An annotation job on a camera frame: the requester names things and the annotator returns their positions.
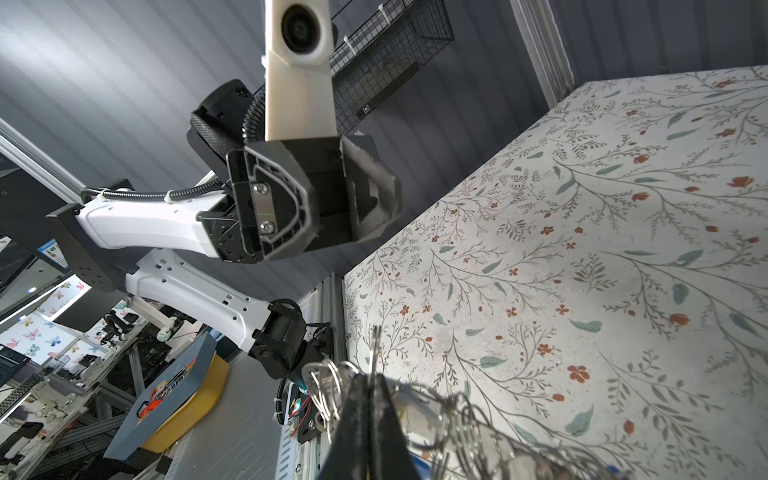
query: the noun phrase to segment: gray panel wall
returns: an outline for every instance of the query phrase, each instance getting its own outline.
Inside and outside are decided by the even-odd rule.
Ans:
[[[379,3],[331,0],[340,34]],[[446,7],[455,42],[358,126],[403,185],[404,213],[384,239],[547,110],[509,1]],[[255,0],[4,0],[0,117],[88,185],[126,177],[142,190],[188,187],[207,171],[186,143],[189,112],[232,78],[261,86],[263,48]],[[271,300],[303,295],[378,245],[256,266],[182,255]]]
[[[576,85],[768,63],[766,0],[550,0]]]

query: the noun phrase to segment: zip tie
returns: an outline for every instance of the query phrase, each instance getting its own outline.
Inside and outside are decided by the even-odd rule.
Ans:
[[[352,55],[357,55],[357,50],[352,46],[352,42],[349,41],[349,37],[344,35],[344,43],[346,43],[346,46],[349,47],[349,50],[352,50]]]
[[[387,25],[391,25],[392,24],[392,20],[389,20],[389,15],[387,15],[386,12],[384,12],[384,4],[383,3],[379,4],[379,12],[381,12],[382,15],[384,15],[384,19],[386,20],[386,24]]]

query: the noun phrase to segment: yellow container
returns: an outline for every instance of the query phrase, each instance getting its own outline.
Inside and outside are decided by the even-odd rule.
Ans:
[[[221,397],[227,384],[230,365],[214,353],[208,373],[200,388],[163,425],[152,434],[141,448],[150,452],[165,452],[171,445],[189,432],[204,416],[208,415]]]

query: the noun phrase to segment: camera lens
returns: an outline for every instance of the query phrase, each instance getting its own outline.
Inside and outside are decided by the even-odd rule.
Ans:
[[[302,5],[288,8],[283,15],[283,40],[296,53],[314,50],[320,40],[320,25],[315,15]]]

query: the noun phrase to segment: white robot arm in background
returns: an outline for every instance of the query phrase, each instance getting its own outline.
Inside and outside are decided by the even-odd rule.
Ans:
[[[135,192],[127,180],[85,188],[83,205],[48,216],[83,281],[200,320],[277,379],[318,360],[298,306],[238,292],[174,249],[257,263],[371,240],[397,218],[402,195],[370,137],[337,134],[328,0],[266,0],[265,23],[266,93],[233,80],[191,116],[187,140],[213,180],[158,193]]]

